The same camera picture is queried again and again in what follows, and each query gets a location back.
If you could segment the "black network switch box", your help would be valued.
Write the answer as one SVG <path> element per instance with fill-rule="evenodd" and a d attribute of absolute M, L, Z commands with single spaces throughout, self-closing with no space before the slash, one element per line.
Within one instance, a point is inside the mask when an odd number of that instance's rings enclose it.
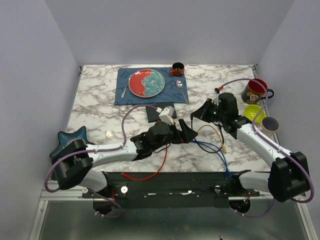
<path fill-rule="evenodd" d="M 165 107 L 169 107 L 169 106 L 173 107 L 174 111 L 173 111 L 172 118 L 173 119 L 177 118 L 177 113 L 176 113 L 176 109 L 175 109 L 173 102 L 161 102 L 161 103 L 155 103 L 152 105 L 157 108 L 162 108 L 162 109 L 164 109 Z M 154 123 L 154 122 L 157 122 L 160 120 L 159 113 L 155 109 L 153 109 L 151 107 L 146 107 L 145 110 L 146 110 L 148 123 Z"/>

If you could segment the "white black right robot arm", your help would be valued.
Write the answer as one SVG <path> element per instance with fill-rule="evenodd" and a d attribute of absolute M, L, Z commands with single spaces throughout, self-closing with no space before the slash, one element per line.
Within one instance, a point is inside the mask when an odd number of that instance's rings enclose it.
<path fill-rule="evenodd" d="M 269 192 L 278 202 L 294 200 L 310 192 L 314 186 L 310 178 L 306 156 L 276 144 L 263 134 L 247 117 L 239 114 L 237 99 L 232 93 L 221 93 L 190 115 L 206 123 L 220 123 L 224 131 L 252 149 L 270 167 L 270 172 L 246 171 L 230 183 L 230 191 L 241 196 L 248 189 Z"/>

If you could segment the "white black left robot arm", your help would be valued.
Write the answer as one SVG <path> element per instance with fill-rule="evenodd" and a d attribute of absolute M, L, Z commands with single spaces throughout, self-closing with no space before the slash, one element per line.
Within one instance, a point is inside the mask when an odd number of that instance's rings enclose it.
<path fill-rule="evenodd" d="M 107 197 L 111 185 L 106 175 L 94 170 L 95 167 L 123 161 L 146 159 L 161 147 L 190 143 L 198 133 L 179 119 L 180 129 L 158 121 L 148 131 L 133 136 L 121 144 L 96 145 L 88 141 L 87 129 L 80 127 L 75 132 L 60 131 L 58 146 L 51 152 L 52 169 L 60 190 L 75 186 L 93 189 L 101 198 Z"/>

